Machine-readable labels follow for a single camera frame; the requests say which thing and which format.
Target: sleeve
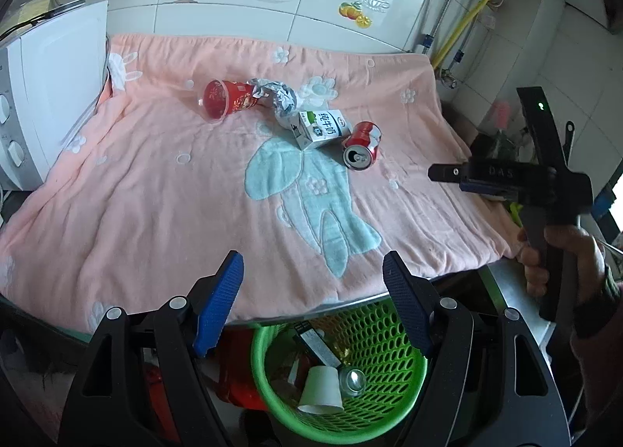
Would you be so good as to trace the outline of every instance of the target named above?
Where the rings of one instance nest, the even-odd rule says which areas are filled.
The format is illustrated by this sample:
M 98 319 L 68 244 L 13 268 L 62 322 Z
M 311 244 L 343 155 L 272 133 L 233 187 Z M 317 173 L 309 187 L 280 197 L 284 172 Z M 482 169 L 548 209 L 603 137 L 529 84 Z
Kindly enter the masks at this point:
M 602 289 L 574 310 L 571 348 L 580 363 L 591 424 L 622 389 L 622 289 L 607 270 Z

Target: blue textured pad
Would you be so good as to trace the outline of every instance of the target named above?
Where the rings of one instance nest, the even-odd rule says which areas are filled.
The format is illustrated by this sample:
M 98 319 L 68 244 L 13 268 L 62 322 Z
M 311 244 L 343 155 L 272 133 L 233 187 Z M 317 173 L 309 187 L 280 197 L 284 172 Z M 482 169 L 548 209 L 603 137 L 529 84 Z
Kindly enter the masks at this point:
M 400 265 L 392 254 L 383 259 L 383 281 L 403 323 L 411 345 L 425 357 L 430 357 L 433 343 L 431 325 L 426 310 L 417 299 Z
M 236 252 L 222 275 L 216 277 L 219 282 L 197 319 L 197 336 L 192 347 L 198 357 L 205 357 L 208 350 L 216 347 L 243 276 L 244 261 L 242 255 Z

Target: white paper cup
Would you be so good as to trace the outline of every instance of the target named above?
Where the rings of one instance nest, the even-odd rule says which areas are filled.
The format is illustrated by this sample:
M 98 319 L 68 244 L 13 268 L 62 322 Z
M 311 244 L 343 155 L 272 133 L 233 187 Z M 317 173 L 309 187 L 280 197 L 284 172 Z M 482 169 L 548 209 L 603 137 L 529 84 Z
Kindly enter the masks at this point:
M 316 415 L 339 414 L 344 411 L 336 368 L 331 366 L 310 368 L 298 409 Z

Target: milk carton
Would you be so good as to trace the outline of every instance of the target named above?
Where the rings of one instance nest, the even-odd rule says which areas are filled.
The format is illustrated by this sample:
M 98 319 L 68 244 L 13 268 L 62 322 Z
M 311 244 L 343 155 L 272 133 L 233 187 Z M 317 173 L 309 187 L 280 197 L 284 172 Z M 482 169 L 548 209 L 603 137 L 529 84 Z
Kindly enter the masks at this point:
M 301 111 L 290 126 L 301 150 L 318 148 L 351 133 L 351 125 L 339 110 Z

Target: green basket rim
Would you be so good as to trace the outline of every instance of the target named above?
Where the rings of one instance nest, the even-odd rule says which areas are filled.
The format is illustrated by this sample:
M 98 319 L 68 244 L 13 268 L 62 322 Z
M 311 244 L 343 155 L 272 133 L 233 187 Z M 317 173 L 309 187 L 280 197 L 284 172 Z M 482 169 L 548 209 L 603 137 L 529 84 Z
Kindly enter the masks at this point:
M 415 363 L 412 369 L 413 376 L 410 381 L 410 384 L 413 385 L 410 385 L 409 389 L 404 393 L 403 401 L 400 402 L 401 406 L 394 407 L 394 409 L 381 420 L 368 428 L 358 431 L 344 431 L 342 433 L 320 431 L 319 429 L 302 423 L 296 417 L 293 417 L 291 408 L 272 390 L 266 373 L 264 372 L 264 354 L 260 350 L 260 346 L 266 343 L 266 338 L 272 330 L 276 328 L 278 328 L 278 326 L 267 326 L 260 327 L 255 331 L 251 344 L 251 371 L 257 390 L 269 409 L 269 412 L 274 415 L 281 424 L 294 433 L 309 440 L 313 440 L 314 442 L 334 445 L 367 442 L 368 440 L 372 440 L 373 438 L 387 433 L 413 409 L 422 389 L 422 385 L 424 384 L 428 369 L 428 360 L 422 356 L 420 351 L 415 347 Z

